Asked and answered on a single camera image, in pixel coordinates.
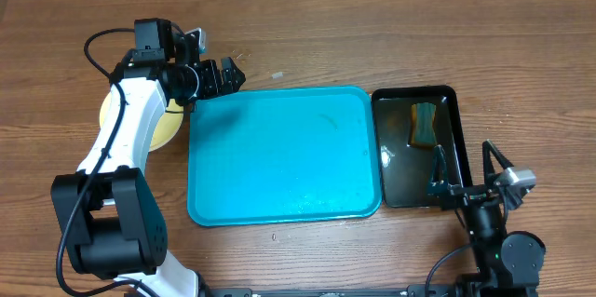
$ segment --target yellow bowl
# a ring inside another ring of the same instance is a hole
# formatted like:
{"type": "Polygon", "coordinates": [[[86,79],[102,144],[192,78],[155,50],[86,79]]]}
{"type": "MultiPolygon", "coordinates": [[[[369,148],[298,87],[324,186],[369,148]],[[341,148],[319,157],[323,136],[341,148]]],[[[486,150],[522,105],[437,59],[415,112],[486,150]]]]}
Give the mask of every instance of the yellow bowl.
{"type": "MultiPolygon", "coordinates": [[[[108,94],[102,103],[102,108],[100,109],[100,127],[103,125],[103,119],[105,119],[105,114],[110,109],[110,102],[112,100],[112,95],[108,94]]],[[[181,112],[183,111],[182,106],[179,106],[174,100],[169,101],[168,111],[172,112],[181,112]]],[[[159,121],[157,122],[156,131],[153,133],[153,138],[151,139],[151,146],[149,147],[149,152],[154,151],[157,148],[162,147],[164,144],[168,143],[174,135],[180,129],[180,125],[183,122],[183,114],[163,114],[159,121]]]]}

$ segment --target robotic arm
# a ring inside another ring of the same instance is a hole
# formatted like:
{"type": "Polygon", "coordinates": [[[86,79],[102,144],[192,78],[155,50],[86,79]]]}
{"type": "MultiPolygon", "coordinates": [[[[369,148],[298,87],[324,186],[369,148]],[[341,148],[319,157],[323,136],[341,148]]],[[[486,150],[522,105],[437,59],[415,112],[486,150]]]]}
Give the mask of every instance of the robotic arm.
{"type": "Polygon", "coordinates": [[[459,213],[458,218],[470,244],[441,259],[425,285],[387,290],[210,290],[198,273],[183,267],[168,251],[166,223],[145,181],[145,162],[157,121],[170,100],[186,106],[234,93],[245,76],[230,58],[222,59],[221,71],[215,61],[199,59],[205,48],[200,29],[182,33],[168,20],[151,19],[136,20],[134,33],[136,47],[109,74],[112,103],[93,148],[76,173],[57,176],[52,184],[63,234],[57,278],[67,293],[96,294],[130,284],[144,295],[172,297],[537,296],[546,248],[537,236],[508,234],[505,228],[508,213],[535,186],[535,175],[515,168],[489,141],[482,146],[484,184],[478,186],[451,184],[445,153],[441,146],[435,147],[427,192],[440,198],[443,209],[462,210],[463,219],[459,213]],[[502,172],[494,171],[491,154],[502,172]],[[91,212],[105,205],[115,205],[117,217],[93,218],[91,212]],[[116,283],[86,293],[70,289],[61,275],[64,248],[78,274],[116,283]],[[462,275],[453,285],[431,285],[439,265],[466,248],[474,251],[478,273],[462,275]]]}

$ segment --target blue mat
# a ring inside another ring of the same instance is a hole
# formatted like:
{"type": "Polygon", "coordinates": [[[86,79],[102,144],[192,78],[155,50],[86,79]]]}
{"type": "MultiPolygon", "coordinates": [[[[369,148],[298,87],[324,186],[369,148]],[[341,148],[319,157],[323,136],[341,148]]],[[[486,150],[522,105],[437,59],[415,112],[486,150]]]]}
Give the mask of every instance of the blue mat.
{"type": "Polygon", "coordinates": [[[381,203],[368,94],[247,91],[191,115],[188,213],[203,226],[366,217],[381,203]]]}

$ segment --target wood grain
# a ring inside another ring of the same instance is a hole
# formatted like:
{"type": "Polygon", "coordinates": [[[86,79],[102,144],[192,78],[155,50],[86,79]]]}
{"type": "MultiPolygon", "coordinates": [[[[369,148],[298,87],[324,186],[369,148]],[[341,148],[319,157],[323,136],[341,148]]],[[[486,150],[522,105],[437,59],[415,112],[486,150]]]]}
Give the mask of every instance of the wood grain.
{"type": "MultiPolygon", "coordinates": [[[[61,295],[49,187],[87,154],[108,92],[82,46],[100,30],[150,17],[201,26],[209,57],[237,58],[245,89],[451,85],[475,181],[487,138],[537,174],[509,230],[547,244],[541,295],[593,295],[596,0],[8,0],[0,27],[0,294],[61,295]],[[277,72],[283,77],[272,79],[277,72]]],[[[111,68],[132,42],[109,35],[91,52],[111,68]]],[[[146,177],[170,249],[212,287],[405,287],[466,242],[453,214],[435,209],[201,228],[186,212],[187,147],[184,123],[149,155],[146,177]]],[[[436,281],[473,270],[468,254],[445,264],[436,281]]],[[[101,284],[66,272],[78,289],[101,284]]]]}

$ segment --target tabletop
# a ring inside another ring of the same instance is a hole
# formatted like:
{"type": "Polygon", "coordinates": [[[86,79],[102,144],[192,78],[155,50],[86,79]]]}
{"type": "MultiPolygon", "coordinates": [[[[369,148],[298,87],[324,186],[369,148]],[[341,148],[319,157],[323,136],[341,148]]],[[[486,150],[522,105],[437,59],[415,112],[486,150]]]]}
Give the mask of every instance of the tabletop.
{"type": "MultiPolygon", "coordinates": [[[[594,294],[596,0],[8,0],[0,26],[0,294],[62,295],[49,189],[87,155],[108,92],[82,46],[98,31],[154,17],[202,27],[205,58],[232,56],[247,76],[243,89],[450,85],[475,182],[489,138],[537,175],[508,230],[547,245],[540,294],[594,294]]],[[[91,53],[113,68],[133,42],[106,35],[91,53]]],[[[188,137],[184,122],[149,154],[146,179],[169,249],[214,288],[406,287],[467,242],[452,212],[385,206],[362,220],[202,228],[186,211],[188,137]]],[[[74,288],[104,284],[65,263],[74,288]]],[[[433,282],[474,271],[462,255],[433,282]]]]}

